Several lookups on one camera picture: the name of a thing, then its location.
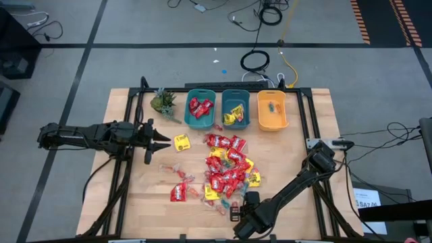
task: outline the pile of candy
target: pile of candy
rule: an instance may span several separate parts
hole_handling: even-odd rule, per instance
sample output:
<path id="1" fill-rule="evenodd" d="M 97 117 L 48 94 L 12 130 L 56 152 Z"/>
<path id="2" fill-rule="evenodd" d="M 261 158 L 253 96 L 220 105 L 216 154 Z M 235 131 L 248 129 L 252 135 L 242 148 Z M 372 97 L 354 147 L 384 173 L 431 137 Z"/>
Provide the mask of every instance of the pile of candy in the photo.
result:
<path id="1" fill-rule="evenodd" d="M 236 108 L 231 110 L 230 114 L 223 114 L 223 124 L 229 126 L 237 121 L 242 122 L 244 118 L 244 107 L 239 104 Z"/>
<path id="2" fill-rule="evenodd" d="M 210 108 L 214 106 L 213 102 L 209 99 L 205 99 L 202 103 L 198 101 L 198 98 L 194 97 L 189 102 L 189 112 L 196 118 L 200 118 L 203 115 L 210 114 Z"/>
<path id="3" fill-rule="evenodd" d="M 227 138 L 206 134 L 204 142 L 211 147 L 211 152 L 205 159 L 209 170 L 204 172 L 205 182 L 202 185 L 204 195 L 189 185 L 195 178 L 182 171 L 180 164 L 160 165 L 159 171 L 176 173 L 181 179 L 181 182 L 171 191 L 171 202 L 185 202 L 189 193 L 194 198 L 200 198 L 206 206 L 225 215 L 231 206 L 238 204 L 237 201 L 233 201 L 232 204 L 228 201 L 235 191 L 239 191 L 240 195 L 244 196 L 248 187 L 260 185 L 259 170 L 242 153 L 246 146 L 244 139 L 237 136 Z M 219 199 L 221 204 L 216 205 L 215 200 Z"/>

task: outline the plastic bin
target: plastic bin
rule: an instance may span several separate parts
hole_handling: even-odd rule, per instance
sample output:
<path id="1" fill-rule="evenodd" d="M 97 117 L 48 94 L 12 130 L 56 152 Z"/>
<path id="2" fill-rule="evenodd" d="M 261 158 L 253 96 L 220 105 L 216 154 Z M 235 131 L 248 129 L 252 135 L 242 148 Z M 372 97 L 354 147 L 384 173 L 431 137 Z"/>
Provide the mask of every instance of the plastic bin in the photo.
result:
<path id="1" fill-rule="evenodd" d="M 222 123 L 223 114 L 231 113 L 231 110 L 240 104 L 242 104 L 244 108 L 243 120 L 236 120 L 236 122 L 232 125 L 223 125 L 225 129 L 243 130 L 249 125 L 249 96 L 249 92 L 246 90 L 228 89 L 222 92 Z"/>
<path id="2" fill-rule="evenodd" d="M 209 99 L 216 106 L 216 93 L 207 89 L 193 89 L 188 93 L 188 98 L 186 99 L 186 105 L 184 108 L 184 122 L 188 124 L 190 128 L 195 130 L 210 130 L 215 121 L 215 106 L 210 109 L 210 114 L 203 115 L 199 119 L 196 119 L 189 112 L 189 102 L 194 97 L 198 98 L 199 102 Z"/>
<path id="3" fill-rule="evenodd" d="M 280 105 L 281 112 L 272 113 L 269 103 Z M 285 114 L 285 93 L 278 90 L 263 90 L 258 92 L 258 121 L 263 131 L 279 131 L 288 126 Z"/>

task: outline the orange bin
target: orange bin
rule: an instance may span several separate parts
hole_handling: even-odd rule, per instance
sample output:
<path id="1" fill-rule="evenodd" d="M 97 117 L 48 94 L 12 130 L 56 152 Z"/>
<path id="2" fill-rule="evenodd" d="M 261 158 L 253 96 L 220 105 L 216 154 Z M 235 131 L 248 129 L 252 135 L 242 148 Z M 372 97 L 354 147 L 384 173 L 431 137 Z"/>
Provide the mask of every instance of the orange bin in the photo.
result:
<path id="1" fill-rule="evenodd" d="M 269 103 L 275 105 L 275 112 L 271 112 Z M 258 121 L 263 131 L 279 131 L 288 126 L 285 114 L 285 93 L 278 90 L 263 90 L 258 92 Z"/>

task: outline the yellow candy wrapper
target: yellow candy wrapper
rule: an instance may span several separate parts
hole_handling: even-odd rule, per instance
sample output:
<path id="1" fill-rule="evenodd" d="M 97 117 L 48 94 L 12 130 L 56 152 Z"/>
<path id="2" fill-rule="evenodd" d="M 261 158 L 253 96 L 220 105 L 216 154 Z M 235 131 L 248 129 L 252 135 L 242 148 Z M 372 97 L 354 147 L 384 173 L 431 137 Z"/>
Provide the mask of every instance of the yellow candy wrapper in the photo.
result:
<path id="1" fill-rule="evenodd" d="M 218 148 L 218 147 L 211 147 L 210 148 L 210 154 L 209 154 L 209 157 L 212 157 L 212 156 L 216 156 L 216 157 L 219 157 L 219 158 L 223 158 L 223 156 L 224 156 L 224 154 L 225 154 L 225 149 L 224 148 Z"/>
<path id="2" fill-rule="evenodd" d="M 249 182 L 249 187 L 258 187 L 261 185 L 261 175 L 259 174 L 259 170 L 254 168 L 246 181 Z"/>
<path id="3" fill-rule="evenodd" d="M 236 119 L 241 122 L 244 117 L 244 107 L 242 104 L 239 104 L 236 108 L 231 110 L 231 113 L 236 117 Z"/>
<path id="4" fill-rule="evenodd" d="M 232 125 L 236 122 L 236 116 L 232 114 L 223 114 L 223 124 L 224 125 Z"/>
<path id="5" fill-rule="evenodd" d="M 211 185 L 208 182 L 204 184 L 204 191 L 205 191 L 205 198 L 207 200 L 217 200 L 221 198 L 221 195 L 219 193 L 211 189 Z"/>
<path id="6" fill-rule="evenodd" d="M 250 173 L 252 171 L 252 169 L 254 168 L 254 163 L 250 159 L 247 159 L 247 158 L 246 158 L 246 162 L 248 162 L 248 164 L 250 165 L 250 167 L 245 172 L 246 173 Z"/>
<path id="7" fill-rule="evenodd" d="M 177 152 L 182 152 L 190 149 L 189 137 L 186 134 L 181 134 L 174 137 L 174 145 Z"/>

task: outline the teal bin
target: teal bin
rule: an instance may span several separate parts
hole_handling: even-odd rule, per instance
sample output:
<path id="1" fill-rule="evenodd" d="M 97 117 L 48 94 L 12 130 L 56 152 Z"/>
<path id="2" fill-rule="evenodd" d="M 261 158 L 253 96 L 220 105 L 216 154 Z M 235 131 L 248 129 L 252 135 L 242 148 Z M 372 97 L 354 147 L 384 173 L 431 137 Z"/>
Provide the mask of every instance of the teal bin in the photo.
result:
<path id="1" fill-rule="evenodd" d="M 193 89 L 189 91 L 184 110 L 184 122 L 188 124 L 190 128 L 195 130 L 210 130 L 215 122 L 215 107 L 210 109 L 210 114 L 203 115 L 196 119 L 195 116 L 189 112 L 189 102 L 194 97 L 198 98 L 199 102 L 209 99 L 216 106 L 216 93 L 206 89 Z"/>
<path id="2" fill-rule="evenodd" d="M 244 107 L 244 119 L 237 121 L 232 125 L 223 125 L 228 130 L 243 130 L 250 123 L 249 118 L 249 92 L 246 90 L 229 89 L 222 92 L 222 123 L 223 114 L 231 113 L 231 110 L 242 104 Z"/>

